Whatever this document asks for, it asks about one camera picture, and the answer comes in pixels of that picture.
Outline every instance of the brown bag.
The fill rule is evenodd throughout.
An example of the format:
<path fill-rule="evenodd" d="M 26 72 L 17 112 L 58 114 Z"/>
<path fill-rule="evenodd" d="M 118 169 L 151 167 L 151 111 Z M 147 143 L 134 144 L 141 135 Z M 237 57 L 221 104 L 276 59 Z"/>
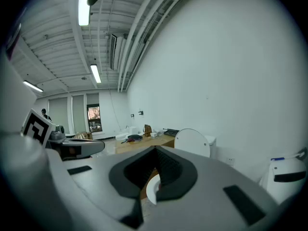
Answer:
<path fill-rule="evenodd" d="M 152 128 L 151 128 L 151 126 L 149 126 L 149 125 L 144 125 L 143 132 L 144 132 L 145 137 L 150 137 L 150 136 L 151 136 L 150 133 L 152 133 Z"/>

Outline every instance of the person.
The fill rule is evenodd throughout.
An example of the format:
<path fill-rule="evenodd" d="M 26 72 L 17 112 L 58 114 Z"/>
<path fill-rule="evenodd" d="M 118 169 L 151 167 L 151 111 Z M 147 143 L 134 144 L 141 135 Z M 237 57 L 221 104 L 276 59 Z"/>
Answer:
<path fill-rule="evenodd" d="M 50 116 L 46 115 L 46 110 L 42 109 L 42 116 L 51 121 Z"/>

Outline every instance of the white wall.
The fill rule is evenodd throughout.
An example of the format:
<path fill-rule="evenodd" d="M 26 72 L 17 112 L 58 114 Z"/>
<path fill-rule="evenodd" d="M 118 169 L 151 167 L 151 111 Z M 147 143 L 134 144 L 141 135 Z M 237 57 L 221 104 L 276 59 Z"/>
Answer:
<path fill-rule="evenodd" d="M 46 98 L 37 99 L 33 109 L 41 114 L 41 110 L 45 108 L 48 110 L 48 100 L 55 98 L 68 97 L 67 99 L 67 113 L 68 113 L 68 126 L 69 131 L 66 133 L 74 133 L 73 119 L 72 119 L 72 96 L 74 95 L 85 95 L 87 93 L 99 93 L 100 111 L 101 111 L 101 122 L 102 132 L 93 133 L 93 139 L 103 139 L 113 137 L 119 133 L 120 130 L 130 126 L 130 115 L 126 93 L 118 93 L 116 90 L 111 90 L 112 100 L 115 108 L 115 112 L 112 107 L 109 90 L 89 90 L 89 91 L 74 91 L 71 93 L 63 93 L 58 95 L 49 96 Z"/>
<path fill-rule="evenodd" d="M 187 0 L 128 89 L 134 125 L 217 137 L 218 158 L 253 180 L 307 145 L 307 59 L 274 0 Z M 139 109 L 144 117 L 138 115 Z"/>

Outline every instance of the hanging cable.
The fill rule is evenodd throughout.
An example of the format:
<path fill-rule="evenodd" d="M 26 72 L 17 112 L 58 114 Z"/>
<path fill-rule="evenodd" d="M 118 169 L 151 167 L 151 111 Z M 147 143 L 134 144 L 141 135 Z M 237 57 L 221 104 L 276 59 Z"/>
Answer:
<path fill-rule="evenodd" d="M 110 26 L 110 17 L 111 17 L 111 14 L 112 14 L 112 9 L 113 9 L 113 6 L 114 6 L 114 2 L 115 0 L 112 1 L 112 5 L 111 5 L 111 9 L 110 9 L 110 13 L 109 13 L 109 20 L 108 20 L 108 30 L 107 30 L 107 36 L 109 37 L 109 26 Z M 100 21 L 101 21 L 101 12 L 102 12 L 102 6 L 103 6 L 103 0 L 101 1 L 101 5 L 100 5 L 100 12 L 98 14 L 98 28 L 97 28 L 97 45 L 98 45 L 98 54 L 99 54 L 99 61 L 100 61 L 100 66 L 101 66 L 101 73 L 103 73 L 103 68 L 102 68 L 102 62 L 101 62 L 101 54 L 100 54 Z M 114 110 L 114 114 L 115 114 L 115 119 L 116 119 L 116 122 L 117 122 L 117 125 L 119 126 L 119 129 L 121 131 L 121 127 L 120 127 L 120 124 L 119 124 L 119 121 L 117 119 L 117 116 L 116 116 L 116 111 L 115 111 L 115 107 L 114 107 L 114 102 L 112 100 L 112 95 L 111 95 L 111 90 L 110 90 L 110 85 L 109 85 L 109 78 L 108 78 L 108 61 L 107 61 L 107 49 L 108 49 L 108 39 L 107 39 L 107 43 L 106 43 L 106 71 L 107 71 L 107 83 L 108 83 L 108 89 L 109 89 L 109 95 L 110 95 L 110 100 L 111 100 L 111 105 L 112 105 L 112 108 Z"/>

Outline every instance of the wooden table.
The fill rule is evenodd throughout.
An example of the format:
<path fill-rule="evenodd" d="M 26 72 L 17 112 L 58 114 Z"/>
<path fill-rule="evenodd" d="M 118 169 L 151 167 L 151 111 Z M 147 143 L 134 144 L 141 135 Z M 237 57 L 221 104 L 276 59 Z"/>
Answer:
<path fill-rule="evenodd" d="M 174 148 L 174 139 L 175 137 L 165 135 L 157 136 L 155 138 L 142 136 L 141 141 L 128 142 L 121 144 L 122 141 L 117 141 L 115 144 L 115 153 L 120 154 L 124 152 L 131 152 L 137 150 L 141 147 L 150 147 L 152 145 L 163 145 Z"/>

